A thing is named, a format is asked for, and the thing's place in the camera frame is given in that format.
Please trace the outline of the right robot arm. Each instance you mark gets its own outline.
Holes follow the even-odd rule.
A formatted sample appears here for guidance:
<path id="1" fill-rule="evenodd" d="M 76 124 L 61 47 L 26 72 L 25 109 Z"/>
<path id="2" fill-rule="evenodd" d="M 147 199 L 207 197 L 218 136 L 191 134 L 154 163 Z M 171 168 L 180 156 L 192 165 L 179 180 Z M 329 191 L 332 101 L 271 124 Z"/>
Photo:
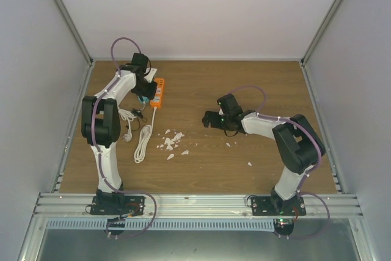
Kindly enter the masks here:
<path id="1" fill-rule="evenodd" d="M 319 166 L 326 153 L 316 131 L 302 114 L 274 117 L 254 110 L 243 111 L 232 94 L 219 98 L 217 104 L 219 111 L 205 112 L 202 118 L 205 128 L 259 135 L 276 143 L 284 169 L 271 190 L 270 205 L 275 214 L 286 214 L 305 179 Z"/>

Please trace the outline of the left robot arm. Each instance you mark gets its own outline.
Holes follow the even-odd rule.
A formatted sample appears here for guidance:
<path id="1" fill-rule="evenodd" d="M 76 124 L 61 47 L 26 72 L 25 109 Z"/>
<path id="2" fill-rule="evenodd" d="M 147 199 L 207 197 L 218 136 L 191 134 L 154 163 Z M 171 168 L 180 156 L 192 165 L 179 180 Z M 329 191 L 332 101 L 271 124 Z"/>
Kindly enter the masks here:
<path id="1" fill-rule="evenodd" d="M 116 145 L 121 133 L 119 104 L 133 93 L 139 98 L 153 100 L 158 88 L 156 69 L 150 59 L 142 54 L 133 54 L 130 63 L 121 65 L 109 84 L 94 96 L 82 99 L 81 133 L 90 145 L 98 170 L 98 190 L 110 194 L 104 206 L 113 215 L 126 207 L 123 182 L 120 178 Z"/>

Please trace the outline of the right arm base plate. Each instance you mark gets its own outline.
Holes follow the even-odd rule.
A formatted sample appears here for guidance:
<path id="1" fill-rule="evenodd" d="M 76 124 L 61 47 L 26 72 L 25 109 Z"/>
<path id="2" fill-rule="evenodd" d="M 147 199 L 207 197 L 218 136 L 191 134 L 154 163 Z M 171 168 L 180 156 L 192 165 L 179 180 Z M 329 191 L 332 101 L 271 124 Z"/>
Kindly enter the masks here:
<path id="1" fill-rule="evenodd" d="M 302 197 L 294 196 L 290 200 L 280 200 L 272 196 L 250 195 L 246 205 L 254 216 L 305 216 L 306 209 Z"/>

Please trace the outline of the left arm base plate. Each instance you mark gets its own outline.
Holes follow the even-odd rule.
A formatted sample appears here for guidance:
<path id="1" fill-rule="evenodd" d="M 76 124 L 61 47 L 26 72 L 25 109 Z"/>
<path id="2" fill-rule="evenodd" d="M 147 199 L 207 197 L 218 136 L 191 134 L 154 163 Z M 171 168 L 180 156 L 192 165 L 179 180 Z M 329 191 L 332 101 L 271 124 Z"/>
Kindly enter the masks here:
<path id="1" fill-rule="evenodd" d="M 132 217 L 144 214 L 144 196 L 125 196 L 124 194 L 96 195 L 92 203 L 86 206 L 90 215 Z"/>

